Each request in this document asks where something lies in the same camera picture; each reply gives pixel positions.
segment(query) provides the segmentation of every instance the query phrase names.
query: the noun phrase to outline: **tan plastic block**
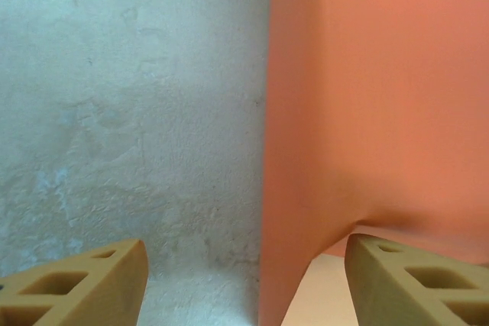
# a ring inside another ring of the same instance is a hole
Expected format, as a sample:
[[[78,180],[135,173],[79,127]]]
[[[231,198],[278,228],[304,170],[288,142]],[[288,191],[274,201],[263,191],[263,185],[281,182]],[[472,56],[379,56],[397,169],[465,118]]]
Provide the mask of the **tan plastic block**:
[[[489,270],[366,234],[345,270],[360,326],[489,325]]]
[[[146,289],[141,240],[0,278],[0,326],[134,326]]]

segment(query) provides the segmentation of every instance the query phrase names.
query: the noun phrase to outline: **rectangular hole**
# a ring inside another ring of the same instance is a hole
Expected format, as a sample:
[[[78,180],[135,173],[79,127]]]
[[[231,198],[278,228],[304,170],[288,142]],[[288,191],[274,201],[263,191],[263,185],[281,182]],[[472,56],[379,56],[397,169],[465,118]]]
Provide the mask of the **rectangular hole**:
[[[86,272],[48,274],[29,285],[19,294],[66,295],[87,275],[89,274]]]
[[[426,288],[431,289],[477,289],[456,272],[442,267],[407,267],[405,270]]]
[[[378,244],[377,247],[379,247],[383,252],[403,252],[392,246],[386,246],[385,244]]]
[[[489,303],[487,302],[446,302],[445,305],[470,326],[489,325]]]
[[[92,256],[93,259],[108,259],[115,253],[115,250],[109,250],[106,252],[99,253],[98,255]]]
[[[1,307],[1,326],[34,326],[51,307]]]

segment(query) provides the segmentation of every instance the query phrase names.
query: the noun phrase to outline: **orange plastic surface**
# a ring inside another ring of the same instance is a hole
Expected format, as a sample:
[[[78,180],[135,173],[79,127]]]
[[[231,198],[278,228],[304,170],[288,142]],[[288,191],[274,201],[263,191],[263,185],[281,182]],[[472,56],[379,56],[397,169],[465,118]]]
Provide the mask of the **orange plastic surface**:
[[[261,326],[358,225],[489,260],[488,81],[489,0],[271,0]]]

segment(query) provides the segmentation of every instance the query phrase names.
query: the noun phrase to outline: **floor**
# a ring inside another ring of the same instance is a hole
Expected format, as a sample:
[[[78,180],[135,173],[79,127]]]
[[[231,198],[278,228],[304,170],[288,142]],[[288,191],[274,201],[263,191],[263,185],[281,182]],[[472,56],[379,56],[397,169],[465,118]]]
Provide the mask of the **floor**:
[[[269,0],[0,0],[0,276],[127,237],[140,326],[254,324]]]
[[[358,326],[343,257],[321,254],[307,268],[282,326]]]

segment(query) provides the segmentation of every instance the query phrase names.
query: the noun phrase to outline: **textured concrete wall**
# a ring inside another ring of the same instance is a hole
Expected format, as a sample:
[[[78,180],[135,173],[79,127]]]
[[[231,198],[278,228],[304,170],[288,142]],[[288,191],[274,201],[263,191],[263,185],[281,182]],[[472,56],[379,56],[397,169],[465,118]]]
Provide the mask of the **textured concrete wall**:
[[[0,0],[0,275],[125,237],[256,274],[268,0]]]

